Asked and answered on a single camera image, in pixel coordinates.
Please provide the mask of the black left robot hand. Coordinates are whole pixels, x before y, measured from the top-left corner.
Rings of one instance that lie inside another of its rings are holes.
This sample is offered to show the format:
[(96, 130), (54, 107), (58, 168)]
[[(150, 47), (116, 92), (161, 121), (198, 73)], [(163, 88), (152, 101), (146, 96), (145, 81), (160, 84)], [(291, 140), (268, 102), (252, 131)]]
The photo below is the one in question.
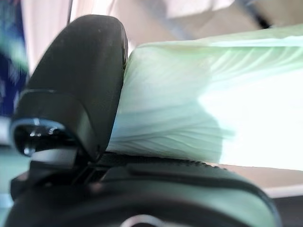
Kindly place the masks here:
[(9, 126), (29, 169), (7, 227), (280, 227), (257, 186), (203, 162), (107, 153), (127, 61), (122, 23), (87, 15), (43, 55)]

